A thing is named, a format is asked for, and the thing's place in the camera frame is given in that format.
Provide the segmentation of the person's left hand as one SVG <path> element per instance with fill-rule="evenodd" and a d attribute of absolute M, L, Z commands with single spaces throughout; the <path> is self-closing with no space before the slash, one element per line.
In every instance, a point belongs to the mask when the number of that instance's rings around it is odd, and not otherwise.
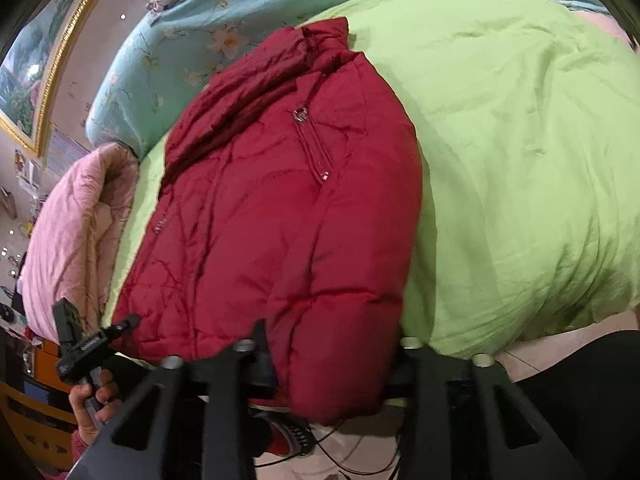
<path fill-rule="evenodd" d="M 122 406 L 118 385 L 109 370 L 101 370 L 98 383 L 79 384 L 70 389 L 70 406 L 78 425 L 79 439 L 91 444 L 103 426 L 114 418 Z"/>

